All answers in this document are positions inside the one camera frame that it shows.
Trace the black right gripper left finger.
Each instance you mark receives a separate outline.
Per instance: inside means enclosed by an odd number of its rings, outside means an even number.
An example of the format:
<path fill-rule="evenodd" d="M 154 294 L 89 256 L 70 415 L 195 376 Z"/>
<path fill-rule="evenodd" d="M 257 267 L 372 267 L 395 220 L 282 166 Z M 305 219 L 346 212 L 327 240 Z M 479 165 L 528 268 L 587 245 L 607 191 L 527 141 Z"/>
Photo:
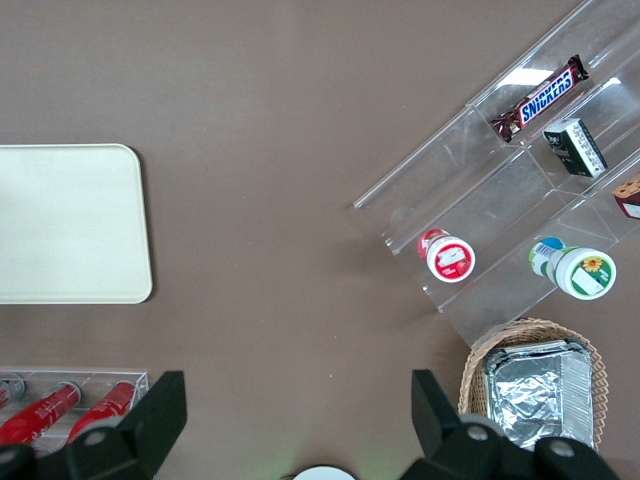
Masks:
<path fill-rule="evenodd" d="M 3 479 L 152 479 L 187 422 L 185 377 L 164 372 L 115 426 L 100 426 L 43 457 L 28 445 L 1 448 Z"/>

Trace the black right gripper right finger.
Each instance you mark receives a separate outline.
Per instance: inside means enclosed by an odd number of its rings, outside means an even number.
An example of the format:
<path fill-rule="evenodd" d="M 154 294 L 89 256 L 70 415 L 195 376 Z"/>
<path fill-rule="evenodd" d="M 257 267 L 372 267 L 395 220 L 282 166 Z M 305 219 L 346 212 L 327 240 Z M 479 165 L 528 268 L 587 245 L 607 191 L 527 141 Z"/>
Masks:
<path fill-rule="evenodd" d="M 589 446 L 569 438 L 539 440 L 532 451 L 491 427 L 463 421 L 434 373 L 415 370 L 411 414 L 424 457 L 410 466 L 412 479 L 616 479 Z"/>

